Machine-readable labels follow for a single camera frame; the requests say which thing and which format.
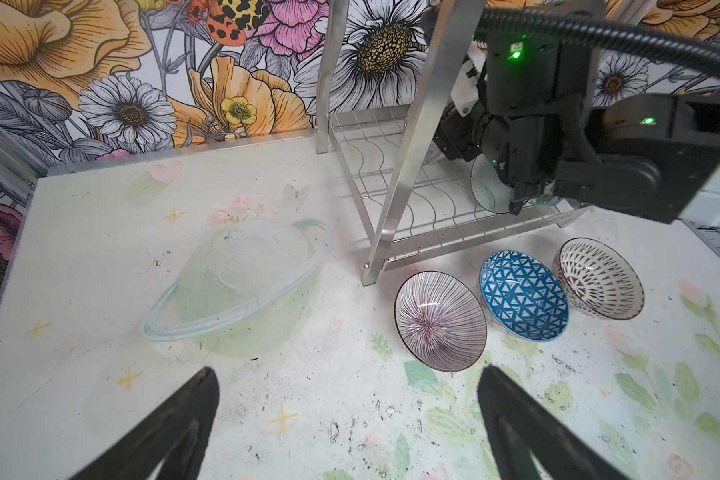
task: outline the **metal wire rack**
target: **metal wire rack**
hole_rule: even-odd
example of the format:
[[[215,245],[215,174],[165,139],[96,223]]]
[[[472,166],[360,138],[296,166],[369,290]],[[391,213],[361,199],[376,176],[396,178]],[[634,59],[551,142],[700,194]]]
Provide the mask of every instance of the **metal wire rack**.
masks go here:
[[[448,162],[432,135],[485,0],[443,0],[413,103],[330,114],[331,82],[346,31],[348,0],[332,0],[317,85],[318,153],[332,144],[371,242],[362,275],[375,283],[390,269],[549,224],[585,212],[566,201],[519,215],[487,211],[472,195],[464,162]]]
[[[328,135],[371,242],[392,184],[407,112],[403,105],[330,116]],[[394,233],[386,268],[563,223],[584,212],[567,202],[526,206],[518,216],[490,212],[472,194],[470,168],[461,160],[449,161],[431,146]]]

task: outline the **sunflower center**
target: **sunflower center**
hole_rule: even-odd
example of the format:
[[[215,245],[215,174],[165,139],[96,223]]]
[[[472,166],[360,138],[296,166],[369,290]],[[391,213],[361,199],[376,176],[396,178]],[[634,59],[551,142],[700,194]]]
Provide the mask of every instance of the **sunflower center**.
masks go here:
[[[117,117],[130,125],[144,125],[150,119],[149,114],[136,104],[122,104],[117,107]]]
[[[251,111],[248,106],[244,103],[233,103],[230,106],[230,113],[234,118],[239,118],[240,121],[247,120],[251,117]]]
[[[621,75],[611,75],[603,82],[603,90],[606,93],[615,95],[624,88],[624,77]]]
[[[395,23],[371,33],[360,47],[358,66],[366,74],[388,72],[400,64],[411,43],[411,28]]]

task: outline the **butterfly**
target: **butterfly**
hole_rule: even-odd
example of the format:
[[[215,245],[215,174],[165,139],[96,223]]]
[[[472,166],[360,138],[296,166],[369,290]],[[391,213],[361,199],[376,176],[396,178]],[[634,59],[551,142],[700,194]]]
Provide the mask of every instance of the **butterfly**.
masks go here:
[[[286,185],[286,195],[288,195],[288,198],[293,198],[294,200],[306,200],[307,197],[309,197],[309,185],[305,185],[297,190],[296,187],[288,184]]]
[[[179,5],[183,0],[163,0]],[[218,43],[239,47],[246,43],[246,30],[260,27],[269,16],[269,5],[264,0],[190,0],[186,16],[190,24],[202,21],[208,12],[206,29]]]

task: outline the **white daisy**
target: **white daisy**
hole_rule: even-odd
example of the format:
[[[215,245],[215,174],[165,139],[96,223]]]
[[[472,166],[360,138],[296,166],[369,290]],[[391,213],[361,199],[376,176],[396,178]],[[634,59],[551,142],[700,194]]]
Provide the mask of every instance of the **white daisy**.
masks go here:
[[[331,82],[330,111],[409,104],[424,66],[419,17],[427,0],[350,0],[347,29]],[[300,62],[294,80],[306,112],[316,114],[323,47]]]
[[[648,87],[648,62],[634,55],[614,53],[597,72],[594,98],[597,107],[643,93]]]
[[[89,83],[88,89],[80,92],[80,111],[103,136],[127,144],[154,145],[176,130],[172,115],[176,110],[165,95],[125,75]]]

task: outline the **pink heart sticker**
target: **pink heart sticker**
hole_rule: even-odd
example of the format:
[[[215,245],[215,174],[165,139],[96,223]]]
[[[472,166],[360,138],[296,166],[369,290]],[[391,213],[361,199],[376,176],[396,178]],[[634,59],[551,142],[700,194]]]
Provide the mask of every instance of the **pink heart sticker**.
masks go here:
[[[174,160],[165,165],[154,164],[150,167],[150,175],[159,182],[169,184],[181,175],[183,169],[184,164],[181,163],[181,160]]]

